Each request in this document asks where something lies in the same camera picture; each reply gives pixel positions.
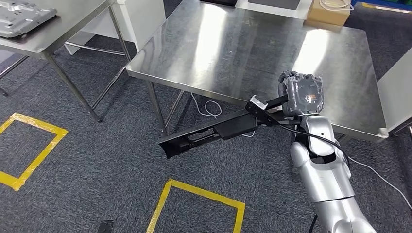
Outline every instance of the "white cable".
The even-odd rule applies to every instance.
[[[204,113],[202,113],[202,112],[200,111],[200,109],[199,109],[199,105],[197,104],[196,98],[193,96],[193,93],[190,93],[190,94],[191,94],[192,97],[193,97],[194,103],[196,104],[197,111],[200,113],[200,115],[203,115],[203,116],[206,116],[206,117],[211,117],[211,116],[212,116],[212,117],[214,117],[215,119],[217,119],[217,116],[219,116],[220,114],[222,114],[222,108],[220,107],[220,105],[219,105],[218,103],[216,103],[215,101],[212,101],[212,100],[209,100],[209,101],[207,101],[207,102],[205,103],[205,110],[206,110],[206,112],[209,113],[209,114],[204,114]],[[215,115],[215,114],[209,112],[209,110],[207,109],[207,103],[209,103],[209,102],[214,103],[214,104],[216,104],[216,105],[219,107],[220,112],[219,112],[218,114]]]
[[[329,1],[331,0],[320,0],[319,5],[328,11],[353,11],[354,10],[354,7],[349,2],[347,2],[350,0],[338,0],[342,2],[343,5],[332,4]]]
[[[398,191],[398,193],[400,193],[400,194],[402,195],[403,199],[405,199],[405,201],[406,201],[406,203],[408,204],[409,208],[412,210],[412,206],[411,206],[411,204],[409,204],[408,199],[406,199],[405,195],[404,195],[397,187],[395,187],[395,186],[393,186],[391,183],[389,183],[385,178],[383,178],[381,175],[379,175],[379,173],[377,173],[377,172],[376,172],[373,168],[371,168],[370,166],[368,166],[368,165],[366,165],[366,164],[363,164],[363,163],[360,163],[360,162],[352,159],[352,158],[349,157],[349,156],[348,156],[348,158],[349,158],[350,160],[352,160],[353,162],[359,164],[359,165],[362,165],[362,166],[365,166],[365,167],[371,169],[375,174],[377,174],[377,175],[379,176],[379,178],[381,178],[383,181],[385,181],[387,184],[389,184],[392,188],[394,188],[394,190]]]
[[[200,111],[200,109],[199,109],[199,105],[197,104],[196,98],[194,97],[193,93],[190,93],[190,94],[192,95],[192,98],[193,98],[193,100],[194,100],[194,103],[196,104],[197,111],[200,113],[200,115],[203,115],[203,116],[206,116],[206,117],[214,117],[215,119],[217,119],[217,116],[219,116],[220,114],[222,114],[222,108],[220,107],[220,105],[219,105],[217,102],[212,101],[212,100],[208,100],[208,101],[205,103],[205,110],[206,110],[206,112],[207,112],[208,114],[202,113],[202,112]],[[219,110],[220,110],[220,112],[219,112],[218,114],[213,114],[213,113],[211,113],[211,112],[207,109],[207,104],[210,103],[210,102],[211,102],[211,103],[214,103],[214,104],[216,104],[216,105],[218,106],[218,108],[219,108]],[[255,135],[255,131],[253,131],[253,134],[252,134],[252,135],[242,134],[242,136],[245,136],[245,137],[253,137],[254,135]]]

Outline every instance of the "yellow floor marking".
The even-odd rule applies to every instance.
[[[375,8],[375,9],[380,9],[380,10],[386,10],[386,11],[396,11],[396,12],[402,12],[402,13],[412,14],[412,11],[401,10],[401,9],[396,9],[396,8],[391,8],[391,7],[385,7],[385,6],[372,5],[372,4],[367,4],[367,3],[365,3],[365,2],[362,2],[362,6],[363,6],[363,7],[368,7],[368,8]]]
[[[3,133],[3,131],[7,129],[7,127],[9,127],[15,120],[54,133],[56,135],[56,137],[43,149],[43,151],[41,151],[41,153],[20,175],[20,177],[17,178],[0,171],[0,183],[12,187],[15,191],[18,191],[24,185],[24,183],[30,177],[30,175],[33,173],[36,167],[40,165],[40,163],[44,160],[44,158],[46,158],[50,151],[54,149],[57,143],[59,143],[60,140],[62,140],[62,138],[66,136],[68,131],[57,126],[51,125],[49,123],[43,122],[41,120],[37,120],[19,113],[14,113],[4,124],[0,126],[0,134]]]
[[[233,233],[240,233],[240,229],[242,227],[242,222],[243,222],[244,209],[245,209],[245,204],[243,202],[233,200],[233,199],[221,196],[216,193],[209,192],[207,190],[192,186],[190,184],[182,183],[180,181],[175,181],[173,179],[169,179],[166,182],[165,187],[163,188],[163,192],[160,195],[159,203],[157,204],[157,207],[154,210],[152,219],[150,220],[149,226],[147,227],[146,233],[153,233],[155,231],[157,220],[160,217],[160,213],[162,212],[163,206],[166,203],[166,198],[168,197],[170,188],[172,186],[237,208],[238,212],[236,213],[235,227],[233,229]]]

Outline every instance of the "metal plate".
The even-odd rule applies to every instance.
[[[25,34],[56,15],[56,9],[37,9],[35,4],[14,0],[0,1],[0,36]]]

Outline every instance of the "stainless steel table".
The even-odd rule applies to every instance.
[[[183,0],[126,69],[148,81],[164,135],[152,82],[244,106],[254,94],[278,97],[277,78],[296,70],[324,78],[321,113],[336,132],[374,142],[388,137],[361,30]]]
[[[36,4],[39,8],[56,8],[57,16],[22,37],[11,39],[0,38],[0,49],[25,55],[3,71],[0,74],[0,79],[27,59],[28,56],[46,59],[69,86],[79,101],[89,111],[92,117],[96,121],[100,121],[100,118],[94,112],[94,108],[99,104],[107,91],[119,78],[126,65],[112,79],[110,84],[105,88],[94,104],[90,106],[70,78],[56,63],[52,54],[56,51],[56,49],[61,47],[68,39],[88,24],[93,18],[108,9],[124,50],[124,53],[116,52],[116,54],[124,55],[127,60],[130,61],[130,55],[126,49],[125,42],[120,33],[118,23],[111,7],[113,2],[113,0],[30,0],[30,3]],[[109,50],[100,51],[113,53],[113,51]],[[0,94],[7,95],[7,93],[2,89],[0,89]]]

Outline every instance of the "black cable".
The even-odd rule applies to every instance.
[[[315,215],[315,217],[313,218],[312,224],[309,228],[309,233],[312,233],[313,228],[315,227],[316,220],[318,220],[318,215]]]
[[[349,158],[348,158],[348,156],[346,155],[345,151],[341,148],[341,146],[339,146],[339,145],[336,144],[335,142],[332,142],[332,141],[330,141],[330,140],[327,140],[326,138],[323,138],[323,137],[320,137],[320,136],[317,136],[317,135],[314,135],[314,134],[311,134],[311,133],[300,132],[300,131],[291,129],[291,128],[289,128],[289,127],[286,127],[286,126],[284,126],[284,125],[280,125],[280,124],[279,124],[279,126],[282,127],[282,128],[285,129],[285,130],[288,130],[288,131],[291,131],[291,132],[294,132],[294,133],[303,134],[303,135],[306,135],[306,136],[308,136],[308,137],[314,137],[314,138],[316,138],[316,139],[322,140],[322,141],[324,141],[324,142],[326,142],[326,143],[329,143],[329,144],[335,146],[336,148],[338,148],[338,149],[343,153],[343,156],[345,157],[345,160],[346,160],[346,164],[348,165],[348,168],[350,169],[350,163],[349,163]]]

